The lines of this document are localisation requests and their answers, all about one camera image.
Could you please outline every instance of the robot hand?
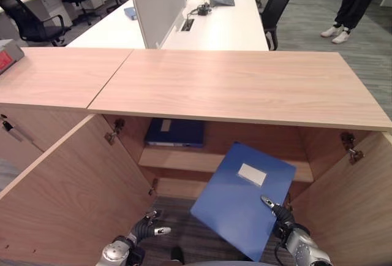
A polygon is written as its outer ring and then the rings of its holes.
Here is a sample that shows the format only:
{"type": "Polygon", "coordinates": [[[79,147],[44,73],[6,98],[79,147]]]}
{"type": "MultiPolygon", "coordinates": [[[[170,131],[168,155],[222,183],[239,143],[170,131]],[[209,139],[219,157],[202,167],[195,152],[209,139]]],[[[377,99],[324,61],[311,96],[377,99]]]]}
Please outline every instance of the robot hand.
{"type": "Polygon", "coordinates": [[[308,229],[295,223],[290,211],[265,196],[260,198],[276,215],[273,232],[281,242],[275,248],[275,258],[280,265],[283,263],[277,256],[277,250],[282,246],[294,257],[297,266],[333,266],[330,257],[310,237],[308,229]]]}
{"type": "Polygon", "coordinates": [[[153,210],[134,225],[128,236],[119,235],[102,251],[96,266],[136,266],[143,262],[145,252],[137,245],[145,238],[168,234],[170,227],[154,227],[160,211],[153,210]]]}

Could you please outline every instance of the wooden cabinet top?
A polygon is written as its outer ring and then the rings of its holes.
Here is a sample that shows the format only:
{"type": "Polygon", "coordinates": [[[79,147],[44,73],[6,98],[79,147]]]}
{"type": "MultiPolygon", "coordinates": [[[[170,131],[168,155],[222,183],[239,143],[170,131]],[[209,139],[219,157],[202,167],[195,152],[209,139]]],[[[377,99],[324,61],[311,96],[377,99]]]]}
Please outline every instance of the wooden cabinet top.
{"type": "Polygon", "coordinates": [[[23,48],[0,75],[0,104],[85,109],[132,50],[23,48]]]}
{"type": "Polygon", "coordinates": [[[391,130],[338,53],[134,50],[89,106],[102,113],[391,130]]]}
{"type": "Polygon", "coordinates": [[[338,53],[24,48],[0,105],[392,130],[338,53]]]}

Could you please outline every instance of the folder label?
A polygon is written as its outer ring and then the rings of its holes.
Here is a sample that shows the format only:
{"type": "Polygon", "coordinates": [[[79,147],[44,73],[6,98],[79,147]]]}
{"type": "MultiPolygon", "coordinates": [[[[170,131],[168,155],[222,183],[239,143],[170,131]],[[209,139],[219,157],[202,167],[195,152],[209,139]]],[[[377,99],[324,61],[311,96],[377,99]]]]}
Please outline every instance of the folder label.
{"type": "Polygon", "coordinates": [[[172,121],[170,119],[162,120],[162,126],[160,127],[161,132],[169,132],[170,125],[172,125],[172,121]]]}
{"type": "Polygon", "coordinates": [[[265,172],[253,168],[252,166],[245,163],[243,163],[241,168],[239,169],[238,175],[251,181],[253,184],[256,184],[259,187],[263,185],[264,179],[267,176],[265,172]]]}

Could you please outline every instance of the desk partition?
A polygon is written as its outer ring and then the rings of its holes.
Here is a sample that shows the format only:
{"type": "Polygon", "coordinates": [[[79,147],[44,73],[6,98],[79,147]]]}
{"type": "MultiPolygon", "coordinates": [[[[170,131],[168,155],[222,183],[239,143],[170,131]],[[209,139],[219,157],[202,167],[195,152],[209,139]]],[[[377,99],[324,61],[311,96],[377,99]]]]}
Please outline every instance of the desk partition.
{"type": "Polygon", "coordinates": [[[160,48],[171,32],[186,0],[134,0],[146,48],[160,48]]]}

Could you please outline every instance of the blue binder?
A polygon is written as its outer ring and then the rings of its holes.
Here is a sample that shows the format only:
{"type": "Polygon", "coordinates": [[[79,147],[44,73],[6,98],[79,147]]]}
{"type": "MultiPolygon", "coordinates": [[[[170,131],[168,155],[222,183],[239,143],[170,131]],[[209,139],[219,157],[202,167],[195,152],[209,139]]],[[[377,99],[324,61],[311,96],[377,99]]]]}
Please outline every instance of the blue binder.
{"type": "Polygon", "coordinates": [[[276,220],[260,196],[283,203],[295,170],[286,162],[234,143],[190,212],[258,262],[276,220]]]}
{"type": "Polygon", "coordinates": [[[153,118],[145,142],[148,145],[203,147],[204,122],[153,118]]]}

